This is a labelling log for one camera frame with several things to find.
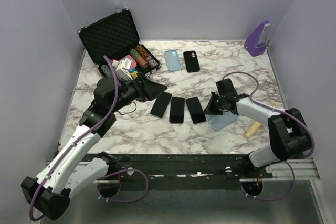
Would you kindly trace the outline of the phone from blue case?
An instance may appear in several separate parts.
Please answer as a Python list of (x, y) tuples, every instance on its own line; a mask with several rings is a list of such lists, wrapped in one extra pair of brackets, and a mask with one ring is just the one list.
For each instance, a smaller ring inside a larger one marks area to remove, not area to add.
[(150, 114), (153, 115), (153, 116), (156, 116), (158, 118), (162, 118), (164, 116), (165, 112), (166, 112), (166, 109), (168, 107), (168, 104), (169, 104), (171, 98), (172, 98), (172, 95), (170, 93), (167, 93), (167, 92), (161, 93), (157, 97), (157, 99), (156, 99), (156, 101), (155, 101), (155, 103), (154, 103), (154, 105), (153, 105), (153, 107), (150, 111)]

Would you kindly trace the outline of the black cased phone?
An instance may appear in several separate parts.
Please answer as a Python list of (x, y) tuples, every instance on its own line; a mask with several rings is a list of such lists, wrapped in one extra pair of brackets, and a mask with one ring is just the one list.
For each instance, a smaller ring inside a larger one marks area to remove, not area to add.
[(181, 97), (172, 97), (169, 122), (173, 124), (182, 124), (184, 122), (184, 110), (185, 99)]

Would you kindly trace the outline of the light blue phone case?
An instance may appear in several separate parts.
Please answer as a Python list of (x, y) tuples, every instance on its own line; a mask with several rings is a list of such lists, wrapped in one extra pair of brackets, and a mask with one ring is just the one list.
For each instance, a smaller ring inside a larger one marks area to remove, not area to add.
[(164, 55), (167, 68), (170, 72), (182, 70), (180, 58), (175, 49), (166, 51)]

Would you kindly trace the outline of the black phone case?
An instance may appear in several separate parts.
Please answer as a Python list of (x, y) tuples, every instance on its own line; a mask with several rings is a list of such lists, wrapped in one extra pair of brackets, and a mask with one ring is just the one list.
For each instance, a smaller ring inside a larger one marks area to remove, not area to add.
[(183, 57), (185, 61), (186, 71), (188, 73), (200, 71), (200, 65), (195, 51), (185, 51), (183, 52)]

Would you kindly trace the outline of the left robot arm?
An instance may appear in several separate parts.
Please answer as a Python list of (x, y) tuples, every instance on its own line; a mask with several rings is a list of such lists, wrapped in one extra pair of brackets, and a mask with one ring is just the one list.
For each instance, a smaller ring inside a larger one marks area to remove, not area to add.
[(40, 220), (33, 215), (35, 209), (42, 217), (58, 219), (71, 199), (94, 180), (112, 179), (117, 167), (107, 153), (99, 154), (86, 166), (78, 165), (115, 123), (115, 112), (135, 100), (152, 101), (166, 89), (167, 86), (155, 83), (143, 74), (122, 86), (118, 86), (114, 77), (100, 79), (93, 92), (94, 100), (68, 143), (38, 175), (26, 177), (21, 183), (25, 199), (30, 204), (31, 220)]

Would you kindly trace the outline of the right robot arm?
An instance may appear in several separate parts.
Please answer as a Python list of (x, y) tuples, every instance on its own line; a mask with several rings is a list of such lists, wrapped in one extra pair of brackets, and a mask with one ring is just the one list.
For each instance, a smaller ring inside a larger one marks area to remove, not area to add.
[(313, 150), (313, 137), (298, 109), (281, 110), (253, 100), (245, 93), (238, 94), (230, 78), (216, 82), (217, 92), (211, 98), (205, 114), (222, 115), (231, 112), (249, 117), (268, 129), (270, 143), (242, 159), (241, 171), (249, 178), (259, 174), (261, 167), (284, 162)]

